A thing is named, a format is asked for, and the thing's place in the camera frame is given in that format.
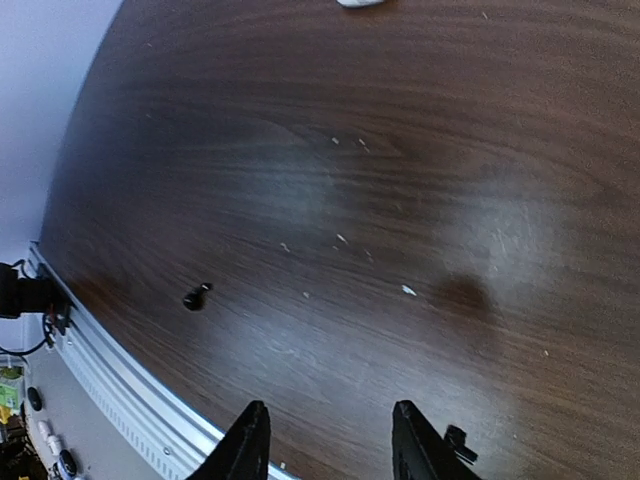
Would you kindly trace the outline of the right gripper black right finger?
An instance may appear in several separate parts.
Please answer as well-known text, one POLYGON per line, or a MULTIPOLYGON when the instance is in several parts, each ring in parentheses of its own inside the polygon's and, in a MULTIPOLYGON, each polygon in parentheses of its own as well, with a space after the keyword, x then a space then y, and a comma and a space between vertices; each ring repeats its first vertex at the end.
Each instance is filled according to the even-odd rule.
POLYGON ((410 400, 398 401, 392 412, 392 463, 395 479, 480 480, 459 459, 410 400))

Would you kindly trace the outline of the white earbud charging case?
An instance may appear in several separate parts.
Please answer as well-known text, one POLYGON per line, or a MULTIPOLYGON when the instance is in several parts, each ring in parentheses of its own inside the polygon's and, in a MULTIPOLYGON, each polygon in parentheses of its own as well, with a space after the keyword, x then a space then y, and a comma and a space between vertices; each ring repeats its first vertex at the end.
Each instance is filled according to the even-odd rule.
POLYGON ((384 3, 385 0, 337 0, 337 3, 347 9, 367 8, 384 3))

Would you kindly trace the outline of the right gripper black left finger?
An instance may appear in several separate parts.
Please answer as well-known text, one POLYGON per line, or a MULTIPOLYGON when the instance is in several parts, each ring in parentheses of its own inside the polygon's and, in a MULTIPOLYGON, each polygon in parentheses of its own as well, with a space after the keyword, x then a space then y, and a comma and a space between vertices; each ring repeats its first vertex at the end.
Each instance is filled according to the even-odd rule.
POLYGON ((267 480, 270 440, 268 408, 253 400, 187 480, 267 480))

